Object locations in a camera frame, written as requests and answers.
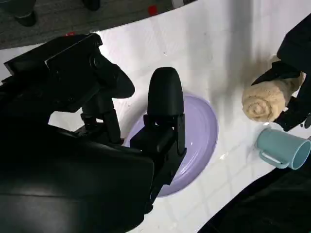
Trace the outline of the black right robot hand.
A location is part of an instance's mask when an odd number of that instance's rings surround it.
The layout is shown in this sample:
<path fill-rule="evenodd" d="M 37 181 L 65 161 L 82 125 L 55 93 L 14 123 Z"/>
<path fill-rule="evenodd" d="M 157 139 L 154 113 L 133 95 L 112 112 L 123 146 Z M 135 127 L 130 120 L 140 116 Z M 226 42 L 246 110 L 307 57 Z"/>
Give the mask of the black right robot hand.
<path fill-rule="evenodd" d="M 124 147 L 113 99 L 135 87 L 101 44 L 95 33 L 58 37 L 5 63 L 1 232 L 125 233 L 172 182 L 187 152 L 177 71 L 154 71 L 144 126 Z"/>

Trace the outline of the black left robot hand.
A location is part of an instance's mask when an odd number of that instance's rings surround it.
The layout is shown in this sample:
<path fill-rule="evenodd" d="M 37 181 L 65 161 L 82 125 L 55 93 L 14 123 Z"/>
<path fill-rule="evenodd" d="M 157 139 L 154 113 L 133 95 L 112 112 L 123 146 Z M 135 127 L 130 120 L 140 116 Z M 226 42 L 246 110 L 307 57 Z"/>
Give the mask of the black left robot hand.
<path fill-rule="evenodd" d="M 291 97 L 288 110 L 282 111 L 274 122 L 288 132 L 311 117 L 311 16 L 306 16 L 284 37 L 277 53 L 280 61 L 259 76 L 252 84 L 263 81 L 297 79 L 300 72 L 306 77 L 297 97 Z"/>

